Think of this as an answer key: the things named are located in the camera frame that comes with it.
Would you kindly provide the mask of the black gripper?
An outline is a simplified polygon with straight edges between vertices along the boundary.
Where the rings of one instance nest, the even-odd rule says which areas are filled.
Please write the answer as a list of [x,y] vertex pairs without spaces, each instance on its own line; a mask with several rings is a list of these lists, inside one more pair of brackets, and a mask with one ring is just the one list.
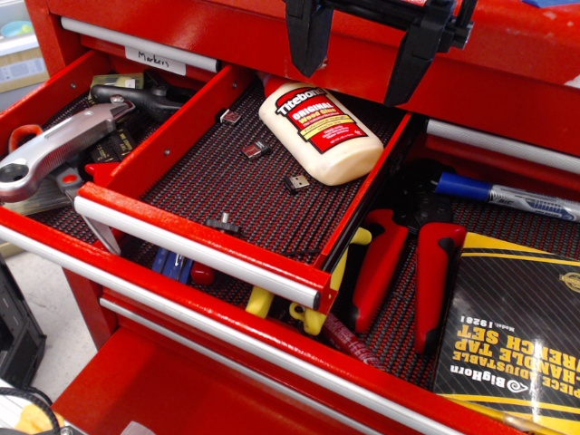
[[311,77],[323,64],[335,11],[407,31],[401,40],[384,104],[409,101],[440,49],[463,48],[475,1],[287,1],[285,22],[293,65]]

